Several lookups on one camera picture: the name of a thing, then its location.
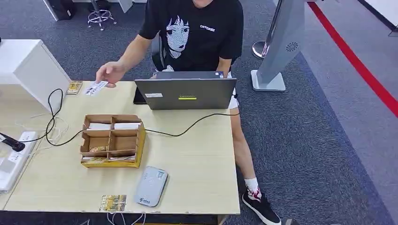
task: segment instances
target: man's right hand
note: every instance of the man's right hand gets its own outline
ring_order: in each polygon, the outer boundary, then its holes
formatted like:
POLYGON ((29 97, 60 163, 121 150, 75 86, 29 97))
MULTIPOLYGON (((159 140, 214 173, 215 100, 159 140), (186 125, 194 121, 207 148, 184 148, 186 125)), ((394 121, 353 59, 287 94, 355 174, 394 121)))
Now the man's right hand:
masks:
POLYGON ((95 82, 108 81, 107 87, 114 88, 126 72, 127 70, 121 62, 108 62, 97 71, 95 82))

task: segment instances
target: black cable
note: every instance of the black cable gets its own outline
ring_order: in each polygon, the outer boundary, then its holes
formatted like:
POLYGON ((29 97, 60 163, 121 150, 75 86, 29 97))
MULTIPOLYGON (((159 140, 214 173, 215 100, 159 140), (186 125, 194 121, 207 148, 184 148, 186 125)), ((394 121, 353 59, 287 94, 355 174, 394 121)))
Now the black cable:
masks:
POLYGON ((40 139, 43 139, 44 137, 46 137, 46 136, 53 130, 53 128, 54 128, 54 126, 55 126, 55 116, 61 111, 61 108, 62 108, 62 101, 63 101, 63 91, 62 91, 62 89, 57 88, 57 89, 53 90, 53 91, 50 93, 50 95, 48 96, 48 99, 47 99, 48 105, 50 106, 50 109, 51 109, 51 116, 52 116, 52 117, 51 117, 50 121, 47 123, 46 133, 45 133, 43 136, 39 137, 39 138, 36 138, 36 139, 34 139, 34 140, 30 140, 30 141, 21 142, 21 143, 35 142, 35 141, 38 141, 38 140, 40 140, 40 139), (51 96, 52 96, 56 91, 58 91, 58 90, 61 91, 61 105, 60 105, 60 109, 59 109, 59 110, 55 113, 55 115, 54 115, 54 114, 53 114, 53 108, 51 107, 51 104, 50 104, 50 98, 51 98, 51 96), (48 130, 48 127, 50 126, 50 123, 51 123, 51 122, 53 122, 53 125, 51 126, 50 130, 48 130))
POLYGON ((51 119, 50 119, 50 121, 47 123, 46 133, 45 133, 42 137, 39 137, 39 138, 34 139, 34 140, 30 140, 30 141, 25 141, 25 142, 22 142, 22 143, 34 142, 34 141, 38 141, 38 140, 40 140, 40 139, 46 137, 46 140, 47 140, 47 142, 48 142, 50 145, 58 147, 58 146, 62 146, 62 145, 65 145, 65 144, 69 143, 69 142, 72 141, 76 136, 78 136, 79 133, 83 132, 83 130, 77 132, 72 138, 70 138, 69 140, 67 140, 67 141, 64 142, 64 143, 61 143, 61 144, 53 144, 53 143, 51 143, 50 140, 48 139, 48 134, 53 130, 53 128, 54 128, 54 126, 55 126, 55 117, 58 115, 58 113, 61 111, 61 108, 62 108, 62 103, 63 103, 63 91, 62 91, 62 89, 57 88, 57 89, 53 90, 53 91, 50 93, 50 95, 48 96, 47 102, 48 102, 48 105, 50 106, 51 119), (59 108, 58 111, 54 114, 53 107, 52 107, 52 105, 51 105, 51 103, 50 103, 50 98, 51 98, 51 96, 52 96, 56 91, 58 91, 58 90, 61 92, 61 103, 60 103, 60 108, 59 108))
MULTIPOLYGON (((48 96, 48 105, 50 106, 51 119, 50 119, 50 121, 47 123, 47 126, 46 126, 46 133, 45 133, 42 137, 39 137, 39 138, 34 139, 34 140, 30 140, 30 141, 21 142, 21 143, 34 142, 34 141, 38 141, 38 140, 40 140, 40 139, 46 137, 46 140, 47 140, 47 142, 48 142, 50 145, 55 146, 55 147, 58 147, 58 146, 62 146, 62 145, 65 145, 65 144, 71 142, 76 136, 78 136, 81 132, 83 132, 83 130, 77 132, 72 138, 70 138, 69 140, 67 140, 66 142, 61 143, 61 144, 53 144, 53 143, 50 142, 50 140, 48 139, 48 134, 53 130, 53 128, 54 128, 54 126, 55 126, 55 117, 56 117, 56 116, 58 115, 58 113, 61 111, 62 103, 63 103, 63 91, 62 91, 62 89, 57 88, 57 89, 53 90, 53 91, 50 93, 50 95, 48 96), (52 96, 56 91, 58 91, 58 90, 61 91, 61 103, 60 103, 60 108, 59 108, 58 111, 54 114, 53 107, 51 106, 51 103, 50 103, 50 98, 51 98, 51 96, 52 96)), ((213 113, 213 114, 211 114, 211 115, 202 117, 202 118, 200 118, 199 120, 197 120, 196 122, 194 122, 190 127, 188 127, 184 132, 180 133, 179 135, 172 135, 172 134, 168 134, 168 133, 164 133, 164 132, 160 132, 160 131, 155 131, 155 130, 149 130, 149 129, 145 129, 145 131, 153 132, 153 133, 158 133, 158 134, 162 134, 162 135, 168 135, 168 136, 171 136, 171 137, 179 137, 179 136, 184 135, 188 130, 190 130, 193 126, 195 126, 195 125, 196 125, 198 122, 200 122, 201 120, 204 120, 204 119, 206 119, 206 118, 208 118, 208 117, 216 116, 216 115, 219 115, 219 116, 238 116, 239 113, 238 113, 238 114, 233 114, 233 115, 231 115, 231 114, 223 114, 223 113, 213 113)))
POLYGON ((208 117, 217 116, 217 115, 218 115, 218 116, 238 116, 239 113, 238 113, 238 114, 233 114, 233 115, 231 115, 231 114, 223 114, 223 113, 213 113, 213 114, 211 114, 211 115, 202 117, 202 118, 200 118, 199 120, 197 120, 196 122, 194 122, 190 127, 188 127, 184 132, 180 133, 179 135, 172 135, 172 134, 168 134, 168 133, 164 133, 164 132, 160 132, 160 131, 155 131, 155 130, 149 130, 149 129, 145 129, 145 130, 146 130, 146 131, 149 131, 149 132, 153 132, 153 133, 162 134, 162 135, 168 135, 168 136, 171 136, 171 137, 179 137, 179 136, 182 136, 183 134, 185 134, 189 129, 191 129, 191 128, 192 128, 195 124, 197 124, 199 121, 204 120, 204 119, 206 119, 206 118, 208 118, 208 117))

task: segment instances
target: white sock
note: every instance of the white sock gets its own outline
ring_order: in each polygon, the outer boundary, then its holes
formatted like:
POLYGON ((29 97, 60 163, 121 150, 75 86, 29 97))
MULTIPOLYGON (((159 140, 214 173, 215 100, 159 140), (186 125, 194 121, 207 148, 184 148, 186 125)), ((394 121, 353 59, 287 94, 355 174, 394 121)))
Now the white sock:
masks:
POLYGON ((245 179, 245 183, 249 198, 261 202, 261 192, 259 188, 259 183, 257 182, 257 178, 245 179))

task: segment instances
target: white power strip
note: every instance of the white power strip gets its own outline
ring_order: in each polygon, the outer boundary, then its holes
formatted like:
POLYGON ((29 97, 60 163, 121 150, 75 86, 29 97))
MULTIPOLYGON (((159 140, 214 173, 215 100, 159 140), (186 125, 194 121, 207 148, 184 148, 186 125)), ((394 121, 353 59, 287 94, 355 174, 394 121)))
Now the white power strip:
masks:
MULTIPOLYGON (((37 132, 23 132, 19 141, 30 141, 37 137, 37 132)), ((4 158, 2 160, 0 164, 0 168, 2 169, 0 170, 0 192, 8 192, 13 188, 23 166, 26 163, 26 160, 35 147, 36 142, 37 141, 24 143, 25 148, 22 151, 16 152, 11 150, 12 152, 8 158, 4 158)))

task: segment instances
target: shoe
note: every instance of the shoe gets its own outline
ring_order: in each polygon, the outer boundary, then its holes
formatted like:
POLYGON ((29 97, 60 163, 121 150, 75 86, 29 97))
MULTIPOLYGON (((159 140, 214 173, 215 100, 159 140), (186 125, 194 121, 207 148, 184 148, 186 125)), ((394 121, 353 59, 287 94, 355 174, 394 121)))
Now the shoe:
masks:
POLYGON ((274 213, 274 211, 272 211, 271 204, 268 202, 265 194, 261 194, 261 202, 256 199, 253 200, 253 197, 250 198, 247 192, 243 194, 242 201, 252 209, 266 225, 281 225, 281 219, 276 213, 274 213))

